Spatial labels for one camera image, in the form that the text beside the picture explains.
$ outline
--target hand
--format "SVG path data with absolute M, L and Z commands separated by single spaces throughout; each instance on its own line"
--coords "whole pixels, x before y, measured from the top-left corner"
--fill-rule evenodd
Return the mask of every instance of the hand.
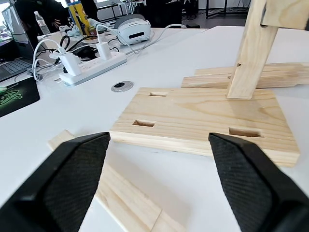
M 53 25 L 55 28 L 59 28 L 59 27 L 61 26 L 60 20 L 55 19 L 55 21 L 52 23 L 52 25 Z

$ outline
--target black mouse pad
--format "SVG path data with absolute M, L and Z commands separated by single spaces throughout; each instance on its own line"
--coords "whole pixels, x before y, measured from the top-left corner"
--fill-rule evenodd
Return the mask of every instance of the black mouse pad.
M 20 81 L 17 86 L 0 95 L 0 117 L 24 108 L 40 99 L 36 81 L 32 78 Z

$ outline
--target plastic bottle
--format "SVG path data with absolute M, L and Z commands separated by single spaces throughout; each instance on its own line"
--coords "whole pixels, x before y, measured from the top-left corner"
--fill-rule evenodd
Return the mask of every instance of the plastic bottle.
M 48 27 L 47 27 L 43 17 L 40 16 L 39 12 L 37 12 L 37 11 L 35 11 L 34 14 L 35 14 L 35 20 L 38 22 L 38 24 L 39 24 L 43 34 L 44 35 L 50 34 L 50 31 L 49 31 L 49 29 L 48 29 Z

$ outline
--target white power strip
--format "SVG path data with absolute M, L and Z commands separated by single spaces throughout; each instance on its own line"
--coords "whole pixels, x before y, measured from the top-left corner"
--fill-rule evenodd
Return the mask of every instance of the white power strip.
M 112 58 L 103 60 L 101 57 L 95 58 L 86 63 L 81 63 L 79 68 L 82 73 L 77 76 L 72 76 L 68 73 L 60 73 L 59 77 L 67 86 L 76 86 L 94 77 L 99 76 L 123 63 L 126 63 L 126 55 L 121 52 L 111 52 Z

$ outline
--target wood grain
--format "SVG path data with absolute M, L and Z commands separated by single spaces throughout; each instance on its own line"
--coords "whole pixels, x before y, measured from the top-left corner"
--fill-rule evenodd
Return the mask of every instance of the wood grain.
M 165 92 L 165 97 L 150 96 Z M 135 120 L 153 126 L 134 125 Z M 274 93 L 258 89 L 252 100 L 226 99 L 225 89 L 141 88 L 115 122 L 116 142 L 212 156 L 209 132 L 260 130 L 262 137 L 237 136 L 260 146 L 278 165 L 295 165 L 299 150 Z
M 109 165 L 103 167 L 96 196 L 130 232 L 150 232 L 162 211 Z
M 182 88 L 227 88 L 230 78 L 231 74 L 185 77 Z M 303 84 L 309 84 L 309 73 L 270 71 L 262 72 L 256 88 L 294 87 Z
M 48 145 L 55 150 L 61 143 L 74 138 L 74 135 L 64 130 Z M 185 231 L 181 224 L 107 163 L 104 163 L 95 197 L 126 232 Z
M 239 56 L 227 90 L 227 98 L 251 99 L 275 40 L 277 27 L 261 27 L 266 0 L 252 0 Z
M 262 25 L 304 30 L 308 20 L 308 0 L 267 0 Z
M 218 67 L 218 68 L 208 68 L 208 69 L 196 69 L 194 75 L 216 75 L 216 74 L 232 74 L 235 67 Z M 263 72 L 297 72 L 299 74 L 308 74 L 309 73 L 309 63 L 301 62 L 290 62 L 290 63 L 273 63 L 266 64 L 263 67 Z

